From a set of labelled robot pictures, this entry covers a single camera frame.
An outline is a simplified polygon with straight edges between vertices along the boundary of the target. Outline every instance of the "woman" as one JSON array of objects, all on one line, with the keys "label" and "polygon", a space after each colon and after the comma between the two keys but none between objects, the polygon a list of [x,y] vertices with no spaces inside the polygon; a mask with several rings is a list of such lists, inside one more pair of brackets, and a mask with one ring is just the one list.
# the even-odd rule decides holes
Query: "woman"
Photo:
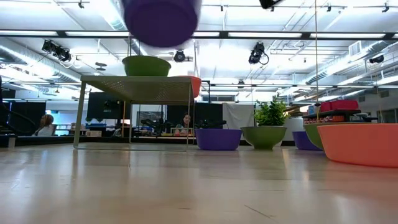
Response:
[{"label": "woman", "polygon": [[40,128],[34,133],[34,136],[53,136],[55,132],[54,117],[46,114],[40,120]]},{"label": "woman", "polygon": [[191,116],[189,114],[185,114],[184,118],[182,119],[182,123],[176,125],[176,128],[181,128],[181,129],[176,129],[174,134],[176,136],[186,136],[187,133],[190,133],[189,130],[184,129],[184,128],[188,128],[189,127],[189,123],[190,122],[191,122]]}]

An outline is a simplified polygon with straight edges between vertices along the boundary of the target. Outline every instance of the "green plant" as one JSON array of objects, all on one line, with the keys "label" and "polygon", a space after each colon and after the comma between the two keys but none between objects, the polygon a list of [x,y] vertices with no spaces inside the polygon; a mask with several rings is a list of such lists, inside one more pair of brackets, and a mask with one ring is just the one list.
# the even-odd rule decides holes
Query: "green plant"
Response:
[{"label": "green plant", "polygon": [[284,114],[286,109],[283,101],[278,102],[275,97],[271,104],[268,105],[266,102],[259,102],[260,109],[257,109],[254,113],[254,118],[258,122],[259,126],[283,126],[288,115]]}]

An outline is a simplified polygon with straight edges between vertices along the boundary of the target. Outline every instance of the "shelf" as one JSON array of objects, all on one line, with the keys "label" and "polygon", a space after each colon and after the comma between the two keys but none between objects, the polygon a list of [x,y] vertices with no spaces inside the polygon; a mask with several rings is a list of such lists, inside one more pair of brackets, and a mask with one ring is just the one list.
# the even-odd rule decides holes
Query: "shelf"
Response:
[{"label": "shelf", "polygon": [[131,104],[187,105],[193,103],[190,77],[82,76],[82,82]]},{"label": "shelf", "polygon": [[[334,110],[334,111],[326,111],[326,112],[319,113],[319,117],[323,118],[326,116],[338,116],[338,115],[352,116],[352,115],[360,113],[360,112],[361,112],[361,110]],[[303,118],[317,118],[317,114],[306,115],[306,116],[303,116]]]}]

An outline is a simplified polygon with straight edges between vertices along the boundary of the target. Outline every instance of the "table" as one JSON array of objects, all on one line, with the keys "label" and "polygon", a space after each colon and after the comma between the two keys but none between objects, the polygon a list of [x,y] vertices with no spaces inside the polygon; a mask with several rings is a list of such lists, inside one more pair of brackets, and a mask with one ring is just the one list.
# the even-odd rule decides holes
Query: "table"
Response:
[{"label": "table", "polygon": [[[192,94],[192,81],[190,77],[127,77],[127,76],[81,76],[81,88],[76,119],[76,132],[73,147],[79,148],[79,133],[83,102],[85,99],[86,85],[89,84],[99,90],[118,97],[133,104],[144,105],[188,105],[195,103]],[[130,114],[130,133],[132,133],[132,113]]]}]

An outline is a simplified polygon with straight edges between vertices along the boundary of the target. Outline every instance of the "ceiling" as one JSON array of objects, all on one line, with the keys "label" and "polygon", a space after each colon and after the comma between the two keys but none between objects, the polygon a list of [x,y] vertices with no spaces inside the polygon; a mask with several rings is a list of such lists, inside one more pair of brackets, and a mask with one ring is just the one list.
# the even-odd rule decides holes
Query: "ceiling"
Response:
[{"label": "ceiling", "polygon": [[[0,29],[26,30],[112,30],[110,19],[120,18],[113,0],[83,1],[84,9],[73,0],[15,0],[0,1]],[[244,30],[244,31],[302,31],[315,32],[314,0],[285,0],[274,10],[264,10],[258,0],[203,0],[197,30]],[[382,12],[386,1],[378,0],[318,0],[317,31],[320,32],[397,32],[398,1],[389,0],[390,9]],[[43,38],[0,37],[0,45],[21,54],[26,52],[5,44],[13,41],[21,49],[29,49],[41,57],[56,61],[42,51]],[[65,68],[79,75],[94,75],[96,62],[106,63],[106,71],[100,75],[124,75],[122,59],[127,56],[128,43],[125,39],[51,39],[56,44],[70,49],[79,59]],[[248,58],[256,42],[263,42],[269,56],[266,66],[250,65]],[[138,44],[143,52],[169,60],[170,75],[194,73],[194,63],[175,63],[172,57],[176,50],[195,58],[195,44],[199,65],[198,74],[212,83],[235,83],[243,79],[246,83],[300,84],[318,66],[325,66],[340,55],[347,53],[355,41],[350,40],[244,40],[244,39],[197,39],[189,40],[173,49],[157,49]],[[389,52],[390,62],[395,54]],[[347,78],[364,71],[362,64],[353,63],[340,72],[339,78],[323,80],[324,85],[337,85]],[[236,91],[236,88],[214,88],[213,90]],[[277,88],[262,89],[265,95],[274,95]]]}]

